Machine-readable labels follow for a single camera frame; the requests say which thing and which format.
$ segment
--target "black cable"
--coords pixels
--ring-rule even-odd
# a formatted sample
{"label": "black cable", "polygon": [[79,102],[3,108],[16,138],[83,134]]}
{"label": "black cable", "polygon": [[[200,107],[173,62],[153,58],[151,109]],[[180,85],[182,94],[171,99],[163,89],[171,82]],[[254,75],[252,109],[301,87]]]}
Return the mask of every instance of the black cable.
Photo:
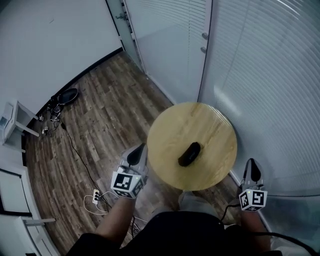
{"label": "black cable", "polygon": [[130,170],[130,171],[133,171],[135,174],[140,175],[140,173],[139,173],[138,171],[136,171],[135,169],[131,168],[130,166],[131,166],[131,164],[129,164],[129,167],[124,166],[124,165],[120,165],[119,167],[123,168],[124,170]]}
{"label": "black cable", "polygon": [[60,120],[53,122],[54,129],[51,129],[48,131],[50,133],[50,137],[52,137],[51,132],[55,131],[59,127],[60,122],[61,122]]}
{"label": "black cable", "polygon": [[224,214],[223,214],[222,218],[220,219],[220,221],[222,222],[222,221],[224,220],[224,218],[225,218],[225,216],[226,216],[226,214],[227,214],[227,210],[228,210],[229,207],[239,207],[239,206],[240,206],[240,203],[238,203],[238,204],[229,204],[229,205],[225,208]]}
{"label": "black cable", "polygon": [[279,233],[274,233],[274,232],[248,232],[248,234],[253,235],[253,236],[273,236],[273,237],[286,239],[289,242],[294,243],[294,244],[306,249],[307,252],[311,254],[311,256],[319,256],[319,254],[314,249],[312,249],[309,245],[306,245],[305,243],[303,243],[303,242],[299,241],[298,239],[295,239],[291,236],[287,236],[287,235],[279,234]]}
{"label": "black cable", "polygon": [[132,239],[134,239],[135,237],[135,234],[134,234],[134,225],[135,225],[135,220],[136,220],[136,217],[133,216],[133,221],[132,221],[132,226],[131,226],[131,235],[132,235]]}
{"label": "black cable", "polygon": [[81,162],[83,163],[84,167],[86,168],[86,171],[87,171],[87,173],[88,173],[88,175],[89,175],[90,180],[92,181],[93,185],[95,186],[95,188],[99,191],[99,193],[100,193],[100,195],[101,195],[101,196],[100,196],[100,200],[102,200],[102,201],[105,203],[106,209],[107,209],[107,211],[109,212],[109,208],[110,208],[110,209],[112,208],[111,205],[110,205],[110,204],[108,203],[108,201],[102,196],[102,192],[101,192],[100,188],[96,185],[94,179],[91,177],[91,174],[90,174],[90,172],[89,172],[89,169],[88,169],[87,165],[85,164],[84,160],[82,159],[82,157],[80,156],[80,154],[78,153],[78,151],[75,149],[74,144],[73,144],[73,141],[72,141],[72,139],[71,139],[71,137],[70,137],[70,135],[69,135],[69,133],[68,133],[68,131],[67,131],[67,127],[66,127],[66,125],[65,125],[63,122],[61,122],[61,127],[62,127],[62,129],[65,130],[66,134],[68,135],[68,137],[69,137],[69,139],[70,139],[70,142],[71,142],[71,147],[72,147],[73,150],[76,152],[76,154],[79,156]]}

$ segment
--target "glass door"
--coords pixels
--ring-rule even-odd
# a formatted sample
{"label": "glass door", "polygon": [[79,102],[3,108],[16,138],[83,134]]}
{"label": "glass door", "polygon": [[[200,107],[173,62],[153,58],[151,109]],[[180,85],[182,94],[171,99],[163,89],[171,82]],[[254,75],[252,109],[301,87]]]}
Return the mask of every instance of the glass door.
{"label": "glass door", "polygon": [[196,102],[212,0],[126,0],[146,74],[175,104]]}
{"label": "glass door", "polygon": [[121,0],[106,0],[115,27],[120,35],[122,45],[126,53],[131,57],[134,63],[142,70],[140,59],[137,54],[137,48],[133,40],[130,24],[127,15],[124,12]]}

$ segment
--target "black shirt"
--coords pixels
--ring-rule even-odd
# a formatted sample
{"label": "black shirt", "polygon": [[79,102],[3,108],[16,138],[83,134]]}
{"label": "black shirt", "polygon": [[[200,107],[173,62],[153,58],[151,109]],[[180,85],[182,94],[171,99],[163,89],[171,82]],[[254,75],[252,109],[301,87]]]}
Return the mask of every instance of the black shirt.
{"label": "black shirt", "polygon": [[216,217],[199,212],[170,211],[152,218],[127,246],[119,249],[97,234],[83,234],[68,252],[75,255],[121,254],[197,254],[245,255],[254,254],[244,232],[238,225],[225,230]]}

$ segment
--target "baseboard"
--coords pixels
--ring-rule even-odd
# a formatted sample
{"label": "baseboard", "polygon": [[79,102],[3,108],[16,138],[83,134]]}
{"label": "baseboard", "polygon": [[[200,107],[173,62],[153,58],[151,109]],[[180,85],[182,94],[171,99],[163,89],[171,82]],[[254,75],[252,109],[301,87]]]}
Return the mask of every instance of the baseboard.
{"label": "baseboard", "polygon": [[237,184],[237,186],[240,186],[241,184],[241,179],[239,179],[239,177],[235,174],[235,172],[233,170],[231,170],[229,172],[231,178],[233,179],[233,181]]}
{"label": "baseboard", "polygon": [[145,74],[148,76],[149,79],[151,79],[151,81],[160,89],[160,91],[169,99],[169,101],[173,105],[177,104],[174,98],[170,96],[170,94],[166,91],[166,89],[160,83],[158,83],[156,79],[154,79],[148,72],[146,72]]}
{"label": "baseboard", "polygon": [[[89,66],[88,68],[86,68],[84,71],[82,71],[80,74],[78,74],[76,77],[74,77],[71,81],[69,81],[65,86],[63,86],[55,95],[53,95],[54,97],[57,97],[59,94],[61,94],[62,92],[64,92],[66,89],[68,89],[71,85],[73,85],[76,81],[78,81],[81,77],[83,77],[85,74],[87,74],[88,72],[90,72],[91,70],[93,70],[94,68],[96,68],[97,66],[99,66],[101,63],[105,62],[106,60],[110,59],[111,57],[117,55],[118,53],[122,52],[123,48],[120,47],[116,50],[114,50],[113,52],[109,53],[108,55],[104,56],[103,58],[99,59],[98,61],[96,61],[95,63],[93,63],[91,66]],[[48,102],[38,111],[38,113],[36,114],[37,116],[39,116],[40,114],[42,114],[46,109],[47,109],[47,105],[50,102],[50,99],[48,100]],[[33,126],[35,122],[35,119],[32,119],[29,124],[27,125],[28,128],[31,128]]]}

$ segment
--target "white wall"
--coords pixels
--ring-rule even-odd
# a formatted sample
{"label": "white wall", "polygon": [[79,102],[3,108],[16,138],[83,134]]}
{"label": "white wall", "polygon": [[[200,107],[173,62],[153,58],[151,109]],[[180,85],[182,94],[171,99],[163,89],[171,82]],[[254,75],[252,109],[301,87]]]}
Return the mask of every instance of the white wall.
{"label": "white wall", "polygon": [[121,47],[105,0],[12,0],[0,13],[0,113],[37,113],[75,76]]}

